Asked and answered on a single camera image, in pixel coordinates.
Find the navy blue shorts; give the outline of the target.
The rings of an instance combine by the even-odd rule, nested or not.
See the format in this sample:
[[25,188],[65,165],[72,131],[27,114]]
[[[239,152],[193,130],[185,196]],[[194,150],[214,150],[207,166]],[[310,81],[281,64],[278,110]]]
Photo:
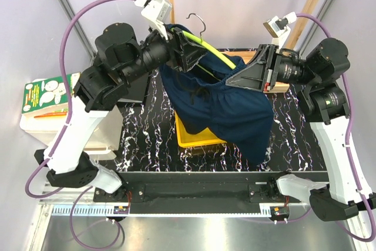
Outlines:
[[189,72],[167,65],[159,68],[170,103],[189,134],[210,129],[219,139],[235,144],[249,163],[264,162],[274,120],[274,112],[262,92],[226,85],[226,80],[246,64],[239,56],[229,56],[229,68],[208,52]]

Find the neon yellow clothes hanger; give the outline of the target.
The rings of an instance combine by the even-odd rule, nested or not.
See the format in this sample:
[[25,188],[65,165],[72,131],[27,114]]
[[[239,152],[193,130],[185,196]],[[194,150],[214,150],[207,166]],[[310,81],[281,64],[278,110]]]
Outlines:
[[192,12],[188,14],[186,19],[189,19],[191,16],[195,16],[197,19],[199,19],[203,25],[203,28],[199,33],[200,35],[199,37],[191,34],[190,32],[183,31],[184,37],[190,41],[193,41],[194,43],[199,44],[199,46],[203,47],[204,49],[212,53],[215,57],[217,57],[220,61],[222,61],[225,65],[227,65],[231,70],[234,70],[236,68],[236,65],[228,57],[226,57],[223,53],[221,53],[216,48],[214,48],[209,43],[203,40],[203,33],[206,31],[206,24],[204,20],[202,19],[202,17],[200,17],[197,13]]

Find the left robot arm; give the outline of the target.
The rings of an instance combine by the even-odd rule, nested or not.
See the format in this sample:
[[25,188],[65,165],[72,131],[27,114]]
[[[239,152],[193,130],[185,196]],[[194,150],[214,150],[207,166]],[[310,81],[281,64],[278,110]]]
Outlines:
[[94,63],[81,73],[73,89],[69,122],[52,146],[35,152],[35,159],[49,168],[46,178],[51,186],[94,186],[119,202],[126,197],[127,187],[114,170],[92,161],[85,145],[119,99],[128,94],[132,82],[162,65],[187,72],[207,50],[181,28],[168,30],[166,37],[154,30],[145,41],[138,42],[132,26],[126,23],[105,28],[95,45]]

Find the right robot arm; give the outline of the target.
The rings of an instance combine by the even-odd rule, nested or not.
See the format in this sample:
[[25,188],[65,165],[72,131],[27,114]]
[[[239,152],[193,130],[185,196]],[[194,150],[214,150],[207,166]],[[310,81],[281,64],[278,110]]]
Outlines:
[[273,89],[278,82],[303,86],[298,104],[319,142],[328,183],[282,172],[268,180],[267,195],[274,202],[291,197],[307,203],[325,222],[347,220],[375,208],[375,193],[355,155],[347,153],[350,107],[337,80],[349,67],[348,49],[335,38],[323,39],[304,59],[262,44],[246,67],[226,80],[227,86],[253,91]]

